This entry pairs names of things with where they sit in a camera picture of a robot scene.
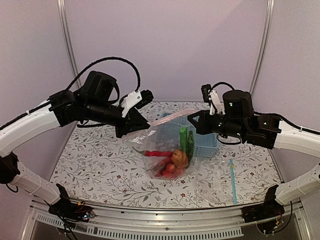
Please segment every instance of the red pepper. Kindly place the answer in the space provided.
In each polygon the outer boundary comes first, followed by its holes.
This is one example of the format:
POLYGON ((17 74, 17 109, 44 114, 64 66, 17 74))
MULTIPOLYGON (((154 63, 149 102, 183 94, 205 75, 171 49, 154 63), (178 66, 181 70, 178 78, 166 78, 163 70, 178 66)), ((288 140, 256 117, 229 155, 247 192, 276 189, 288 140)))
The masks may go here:
POLYGON ((173 154, 172 151, 145 151, 146 157, 169 157, 173 154))

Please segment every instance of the table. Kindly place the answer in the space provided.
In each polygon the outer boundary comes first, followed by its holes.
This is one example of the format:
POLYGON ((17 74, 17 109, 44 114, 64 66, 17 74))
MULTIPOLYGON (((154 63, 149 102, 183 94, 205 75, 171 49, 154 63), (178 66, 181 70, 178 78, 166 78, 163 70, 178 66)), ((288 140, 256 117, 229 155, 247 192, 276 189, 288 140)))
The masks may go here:
MULTIPOLYGON (((163 113, 208 109, 200 102, 153 102, 140 110, 149 121, 163 113)), ((75 128, 50 181, 70 197, 97 203, 143 208, 189 209, 263 201, 268 187, 280 182, 269 152, 257 146, 220 144, 199 171, 175 180, 151 179, 142 159, 115 137, 114 128, 75 128), (236 201, 230 160, 234 165, 236 201)))

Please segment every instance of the blue basket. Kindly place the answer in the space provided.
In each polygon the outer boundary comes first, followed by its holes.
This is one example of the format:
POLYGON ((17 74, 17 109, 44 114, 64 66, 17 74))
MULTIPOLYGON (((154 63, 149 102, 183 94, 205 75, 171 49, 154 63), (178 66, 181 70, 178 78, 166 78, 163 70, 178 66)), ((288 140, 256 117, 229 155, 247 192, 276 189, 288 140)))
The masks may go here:
MULTIPOLYGON (((163 113, 162 118, 170 115, 171 113, 163 113)), ((196 128, 188 121, 187 116, 177 117, 167 123, 164 123, 156 136, 156 141, 160 143, 170 144, 171 146, 179 147, 180 135, 179 129, 186 127, 188 131, 192 130, 194 133, 195 149, 194 155, 201 158, 212 158, 218 147, 216 134, 211 133, 207 135, 200 135, 196 133, 196 128)))

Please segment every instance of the white wall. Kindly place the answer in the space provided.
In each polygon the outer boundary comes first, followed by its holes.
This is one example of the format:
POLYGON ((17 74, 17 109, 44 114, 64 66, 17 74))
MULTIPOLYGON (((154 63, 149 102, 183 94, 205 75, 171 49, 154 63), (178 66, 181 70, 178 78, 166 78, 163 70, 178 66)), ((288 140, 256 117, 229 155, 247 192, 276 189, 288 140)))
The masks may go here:
MULTIPOLYGON (((2 0, 0 7, 0 125, 72 80, 56 0, 2 0)), ((48 179, 70 127, 47 132, 14 151, 48 179)), ((0 239, 17 240, 31 197, 0 185, 0 239)))
MULTIPOLYGON (((137 66, 141 89, 152 90, 156 100, 201 101, 202 84, 249 89, 267 2, 68 0, 65 6, 79 69, 123 57, 137 66)), ((135 73, 124 63, 92 69, 115 77, 122 96, 135 89, 135 73)))
MULTIPOLYGON (((320 130, 320 1, 276 1, 261 75, 253 98, 256 111, 279 113, 297 125, 320 130)), ((319 159, 275 150, 286 181, 319 159)), ((320 192, 302 198, 314 239, 320 239, 320 192)))

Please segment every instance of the green vegetable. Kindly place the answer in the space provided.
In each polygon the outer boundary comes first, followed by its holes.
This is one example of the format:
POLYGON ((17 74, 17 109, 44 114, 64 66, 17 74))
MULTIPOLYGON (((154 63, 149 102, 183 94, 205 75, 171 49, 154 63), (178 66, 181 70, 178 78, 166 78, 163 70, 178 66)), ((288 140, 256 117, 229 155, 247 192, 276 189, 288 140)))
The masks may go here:
POLYGON ((180 149, 187 153, 188 129, 182 126, 179 130, 180 134, 180 149))
POLYGON ((191 130, 189 131, 189 134, 188 134, 186 146, 187 146, 186 155, 189 159, 189 163, 188 163, 188 166, 186 166, 186 168, 188 168, 192 161, 192 158, 194 156, 194 151, 195 151, 195 137, 194 137, 194 132, 191 130))

